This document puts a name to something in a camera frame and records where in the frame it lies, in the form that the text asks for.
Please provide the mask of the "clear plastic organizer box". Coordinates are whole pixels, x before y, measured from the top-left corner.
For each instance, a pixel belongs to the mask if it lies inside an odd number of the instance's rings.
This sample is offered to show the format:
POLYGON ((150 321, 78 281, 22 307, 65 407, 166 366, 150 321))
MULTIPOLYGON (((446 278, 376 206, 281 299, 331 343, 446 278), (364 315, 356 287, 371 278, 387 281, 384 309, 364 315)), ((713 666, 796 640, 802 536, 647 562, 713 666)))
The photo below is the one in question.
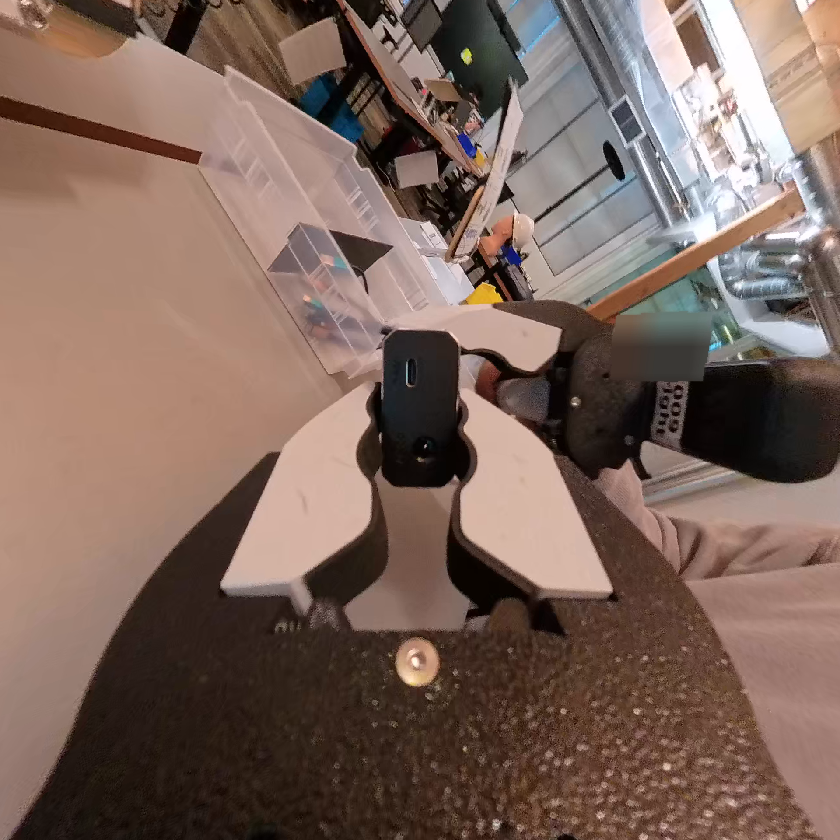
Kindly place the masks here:
POLYGON ((232 67, 199 170, 330 375, 352 378, 380 364, 387 321, 457 306, 471 293, 458 265, 418 248, 419 223, 397 215, 349 141, 232 67), (298 224, 393 248, 363 274, 327 266, 310 275, 268 273, 298 224))

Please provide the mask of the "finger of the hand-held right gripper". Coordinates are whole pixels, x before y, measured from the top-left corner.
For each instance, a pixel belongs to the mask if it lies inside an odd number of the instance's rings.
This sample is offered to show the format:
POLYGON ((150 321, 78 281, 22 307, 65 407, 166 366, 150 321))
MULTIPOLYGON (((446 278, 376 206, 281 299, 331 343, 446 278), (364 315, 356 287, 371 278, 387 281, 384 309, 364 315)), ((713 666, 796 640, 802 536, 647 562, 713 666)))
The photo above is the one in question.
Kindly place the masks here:
POLYGON ((458 342, 463 354, 495 360, 502 370, 534 376, 548 368, 560 350, 563 331, 490 304, 428 307, 385 323, 396 329, 443 331, 458 342))

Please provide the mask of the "black floor stand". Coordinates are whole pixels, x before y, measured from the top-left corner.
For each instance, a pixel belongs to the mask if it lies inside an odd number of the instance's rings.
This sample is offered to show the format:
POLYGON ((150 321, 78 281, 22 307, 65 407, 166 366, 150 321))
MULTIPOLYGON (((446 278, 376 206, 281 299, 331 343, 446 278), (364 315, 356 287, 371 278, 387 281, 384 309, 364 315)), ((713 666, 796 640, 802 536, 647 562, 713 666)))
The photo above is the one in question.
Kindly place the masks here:
POLYGON ((623 186, 627 171, 608 140, 585 143, 583 151, 569 140, 554 145, 528 164, 532 180, 521 207, 536 224, 570 226, 623 186))

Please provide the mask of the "silver-rimmed black USB hub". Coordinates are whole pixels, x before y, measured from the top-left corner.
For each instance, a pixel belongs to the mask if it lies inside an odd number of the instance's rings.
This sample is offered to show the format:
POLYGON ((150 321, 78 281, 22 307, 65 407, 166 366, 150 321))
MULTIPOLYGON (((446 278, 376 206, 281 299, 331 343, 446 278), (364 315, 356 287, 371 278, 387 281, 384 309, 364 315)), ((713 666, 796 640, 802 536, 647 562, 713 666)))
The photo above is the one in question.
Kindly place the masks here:
POLYGON ((446 331, 396 329, 382 349, 383 477, 394 487, 442 487, 455 475, 459 344, 446 331))

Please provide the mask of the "long wooden desk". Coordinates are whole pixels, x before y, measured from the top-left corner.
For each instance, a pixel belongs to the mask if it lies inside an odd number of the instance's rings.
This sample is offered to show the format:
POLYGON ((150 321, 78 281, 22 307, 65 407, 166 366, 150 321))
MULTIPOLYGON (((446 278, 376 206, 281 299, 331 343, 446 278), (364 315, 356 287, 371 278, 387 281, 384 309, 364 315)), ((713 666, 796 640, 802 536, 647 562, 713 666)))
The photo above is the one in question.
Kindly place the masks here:
POLYGON ((475 159, 469 158, 452 129, 446 127, 444 123, 432 123, 425 118, 419 100, 415 99, 417 91, 410 77, 360 16, 344 1, 338 1, 337 5, 360 42, 367 59, 372 63, 375 75, 417 130, 433 139, 447 157, 463 170, 476 178, 486 175, 489 172, 489 165, 478 165, 475 159))

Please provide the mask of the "person's right hand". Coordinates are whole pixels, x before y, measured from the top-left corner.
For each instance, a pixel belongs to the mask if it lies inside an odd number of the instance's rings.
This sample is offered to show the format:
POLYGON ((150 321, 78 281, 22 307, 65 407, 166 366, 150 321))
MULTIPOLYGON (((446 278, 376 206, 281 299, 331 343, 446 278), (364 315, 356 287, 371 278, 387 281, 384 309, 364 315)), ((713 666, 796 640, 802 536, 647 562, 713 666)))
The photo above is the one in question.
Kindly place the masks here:
POLYGON ((510 379, 510 375, 499 370, 491 361, 482 360, 476 375, 476 393, 487 402, 498 406, 499 386, 510 379))

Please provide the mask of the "light wooden beam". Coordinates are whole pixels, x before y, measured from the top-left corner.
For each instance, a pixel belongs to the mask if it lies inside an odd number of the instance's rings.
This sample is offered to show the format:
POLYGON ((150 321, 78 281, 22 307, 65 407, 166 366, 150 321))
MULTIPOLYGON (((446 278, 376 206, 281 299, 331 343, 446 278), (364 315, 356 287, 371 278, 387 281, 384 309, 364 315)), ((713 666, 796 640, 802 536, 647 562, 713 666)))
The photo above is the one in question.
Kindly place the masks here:
POLYGON ((782 194, 746 213, 713 236, 681 251, 675 257, 630 281, 593 303, 587 311, 597 319, 614 322, 617 315, 672 286, 709 261, 743 245, 752 237, 781 226, 805 212, 798 190, 782 194))

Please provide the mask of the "grey chair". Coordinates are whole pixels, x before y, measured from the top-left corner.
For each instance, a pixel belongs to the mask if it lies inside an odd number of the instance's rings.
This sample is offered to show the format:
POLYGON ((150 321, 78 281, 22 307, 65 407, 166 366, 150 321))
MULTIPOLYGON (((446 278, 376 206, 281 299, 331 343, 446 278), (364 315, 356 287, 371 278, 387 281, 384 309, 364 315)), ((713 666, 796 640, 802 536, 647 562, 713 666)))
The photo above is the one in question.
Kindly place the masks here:
POLYGON ((438 182, 438 158, 435 150, 424 150, 395 157, 395 178, 399 189, 428 186, 438 182))
POLYGON ((279 42, 282 63, 294 86, 347 67, 340 29, 326 17, 279 42))

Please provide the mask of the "person's right forearm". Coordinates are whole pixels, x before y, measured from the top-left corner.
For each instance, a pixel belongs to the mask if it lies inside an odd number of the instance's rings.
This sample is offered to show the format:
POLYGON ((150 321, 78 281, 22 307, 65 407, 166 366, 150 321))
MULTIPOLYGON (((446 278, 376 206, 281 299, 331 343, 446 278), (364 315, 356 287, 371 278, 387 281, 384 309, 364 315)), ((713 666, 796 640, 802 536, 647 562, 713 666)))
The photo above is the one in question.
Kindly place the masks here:
POLYGON ((839 562, 836 528, 698 522, 653 510, 645 505, 642 482, 630 462, 603 469, 594 484, 687 581, 839 562))

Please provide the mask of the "dark green board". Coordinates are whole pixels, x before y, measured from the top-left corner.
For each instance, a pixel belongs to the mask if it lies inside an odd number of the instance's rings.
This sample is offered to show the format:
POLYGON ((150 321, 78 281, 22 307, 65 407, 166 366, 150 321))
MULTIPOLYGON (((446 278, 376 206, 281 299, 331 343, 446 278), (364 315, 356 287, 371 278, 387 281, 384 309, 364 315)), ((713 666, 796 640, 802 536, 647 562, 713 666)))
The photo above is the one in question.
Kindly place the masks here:
POLYGON ((514 32, 495 2, 448 2, 430 47, 457 84, 478 86, 488 97, 500 93, 509 78, 519 86, 529 79, 514 32))

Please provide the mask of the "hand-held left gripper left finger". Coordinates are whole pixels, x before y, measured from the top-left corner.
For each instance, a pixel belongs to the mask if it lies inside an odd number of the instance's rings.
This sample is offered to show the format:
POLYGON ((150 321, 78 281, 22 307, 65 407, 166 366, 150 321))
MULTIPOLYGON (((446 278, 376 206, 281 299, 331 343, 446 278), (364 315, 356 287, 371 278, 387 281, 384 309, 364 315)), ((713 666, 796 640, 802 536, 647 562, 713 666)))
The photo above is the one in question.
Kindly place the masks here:
POLYGON ((221 580, 228 597, 286 597, 299 616, 346 606, 384 572, 382 462, 375 399, 364 382, 301 427, 281 450, 221 580))

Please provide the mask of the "blue storage crates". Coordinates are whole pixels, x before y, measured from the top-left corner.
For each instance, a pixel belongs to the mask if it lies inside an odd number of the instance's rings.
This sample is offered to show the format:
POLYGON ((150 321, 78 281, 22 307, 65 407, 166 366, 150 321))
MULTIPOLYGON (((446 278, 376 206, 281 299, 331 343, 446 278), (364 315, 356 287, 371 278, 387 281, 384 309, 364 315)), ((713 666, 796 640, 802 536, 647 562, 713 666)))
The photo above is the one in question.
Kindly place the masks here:
POLYGON ((345 140, 357 144, 364 130, 348 99, 362 76, 358 68, 351 68, 340 80, 334 71, 322 73, 300 97, 299 108, 345 140))

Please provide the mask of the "silver ventilation duct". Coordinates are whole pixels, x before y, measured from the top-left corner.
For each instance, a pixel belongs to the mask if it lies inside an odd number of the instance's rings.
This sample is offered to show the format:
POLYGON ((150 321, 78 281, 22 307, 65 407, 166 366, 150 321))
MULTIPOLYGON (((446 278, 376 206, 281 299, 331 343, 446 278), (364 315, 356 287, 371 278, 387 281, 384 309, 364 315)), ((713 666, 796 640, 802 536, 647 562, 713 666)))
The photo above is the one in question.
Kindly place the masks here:
POLYGON ((838 132, 798 155, 791 173, 801 220, 720 255, 713 275, 738 324, 760 341, 838 361, 838 132))

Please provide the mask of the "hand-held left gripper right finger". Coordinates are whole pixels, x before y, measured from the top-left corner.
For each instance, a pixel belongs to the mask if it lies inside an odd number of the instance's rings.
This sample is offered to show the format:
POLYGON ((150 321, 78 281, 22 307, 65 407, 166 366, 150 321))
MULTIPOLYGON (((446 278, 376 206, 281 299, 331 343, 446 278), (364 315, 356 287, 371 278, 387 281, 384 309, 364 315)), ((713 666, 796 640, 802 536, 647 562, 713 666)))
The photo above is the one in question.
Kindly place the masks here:
POLYGON ((474 392, 460 399, 469 469, 456 534, 532 599, 609 598, 613 585, 552 451, 474 392))

